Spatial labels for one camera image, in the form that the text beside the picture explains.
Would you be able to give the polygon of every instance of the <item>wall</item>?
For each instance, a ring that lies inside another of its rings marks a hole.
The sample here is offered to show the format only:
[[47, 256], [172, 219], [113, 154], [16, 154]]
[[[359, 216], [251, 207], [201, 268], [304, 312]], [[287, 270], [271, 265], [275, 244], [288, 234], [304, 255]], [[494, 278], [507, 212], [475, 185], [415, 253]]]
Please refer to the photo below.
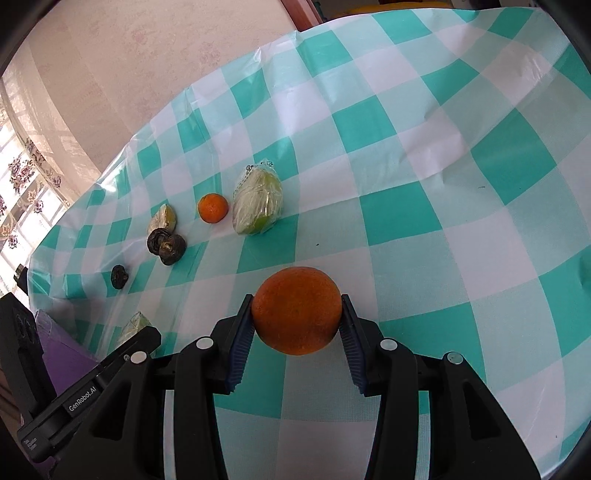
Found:
[[179, 91], [292, 30], [279, 0], [61, 0], [3, 79], [27, 133], [83, 192]]

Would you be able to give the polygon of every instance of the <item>wrapped cabbage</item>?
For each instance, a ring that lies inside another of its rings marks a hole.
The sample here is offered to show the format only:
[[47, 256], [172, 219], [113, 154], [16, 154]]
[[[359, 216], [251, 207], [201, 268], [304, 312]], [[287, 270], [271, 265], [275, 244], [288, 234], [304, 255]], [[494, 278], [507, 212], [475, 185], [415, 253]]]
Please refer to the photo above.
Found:
[[249, 165], [234, 190], [232, 225], [240, 235], [262, 233], [273, 226], [283, 207], [281, 181], [273, 163]]
[[134, 316], [131, 317], [131, 320], [127, 323], [127, 325], [123, 327], [123, 330], [121, 330], [119, 338], [117, 338], [115, 348], [123, 345], [127, 340], [132, 338], [142, 328], [148, 326], [152, 326], [150, 321], [146, 317], [144, 317], [141, 312], [137, 312]]

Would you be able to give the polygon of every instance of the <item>floral curtain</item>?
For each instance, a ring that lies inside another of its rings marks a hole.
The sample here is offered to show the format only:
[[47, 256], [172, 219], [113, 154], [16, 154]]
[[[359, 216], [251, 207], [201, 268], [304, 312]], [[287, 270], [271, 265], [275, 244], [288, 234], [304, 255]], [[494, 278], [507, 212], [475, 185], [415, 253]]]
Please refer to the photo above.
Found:
[[10, 118], [0, 127], [0, 293], [21, 296], [13, 279], [37, 245], [66, 211], [69, 201], [56, 194], [61, 178], [47, 168], [30, 141], [21, 141]]

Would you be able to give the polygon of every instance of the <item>dark brown mushroom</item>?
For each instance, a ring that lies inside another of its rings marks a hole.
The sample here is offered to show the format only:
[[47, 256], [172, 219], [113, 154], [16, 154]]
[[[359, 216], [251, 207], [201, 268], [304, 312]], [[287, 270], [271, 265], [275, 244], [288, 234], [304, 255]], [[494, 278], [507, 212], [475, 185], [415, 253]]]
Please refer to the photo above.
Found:
[[180, 260], [187, 249], [187, 242], [185, 239], [177, 235], [170, 235], [169, 238], [162, 240], [158, 255], [164, 265], [172, 265]]
[[170, 238], [170, 233], [165, 228], [155, 228], [152, 233], [148, 235], [148, 250], [153, 255], [158, 255], [160, 244]]
[[113, 288], [121, 290], [123, 287], [125, 287], [128, 279], [129, 275], [125, 271], [125, 267], [123, 265], [115, 265], [113, 270], [111, 270], [111, 285], [113, 285]]

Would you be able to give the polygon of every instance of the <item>wrapped food package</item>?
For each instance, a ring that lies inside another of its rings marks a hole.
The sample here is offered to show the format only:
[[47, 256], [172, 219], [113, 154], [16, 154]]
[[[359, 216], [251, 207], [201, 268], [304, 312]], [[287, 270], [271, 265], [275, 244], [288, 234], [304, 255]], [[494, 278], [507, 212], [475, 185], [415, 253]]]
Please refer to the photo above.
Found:
[[241, 175], [233, 196], [232, 225], [236, 233], [262, 233], [273, 226], [283, 207], [281, 181], [273, 163], [249, 165]]
[[123, 330], [121, 330], [119, 338], [117, 338], [115, 348], [123, 345], [127, 340], [132, 338], [142, 328], [148, 326], [152, 326], [150, 321], [146, 317], [144, 317], [141, 312], [136, 312], [136, 314], [131, 317], [131, 320], [127, 323], [127, 325], [123, 327]]
[[177, 225], [177, 216], [174, 214], [173, 208], [168, 204], [160, 206], [158, 211], [152, 217], [148, 224], [148, 235], [157, 228], [164, 228], [168, 233], [173, 233], [174, 227]]

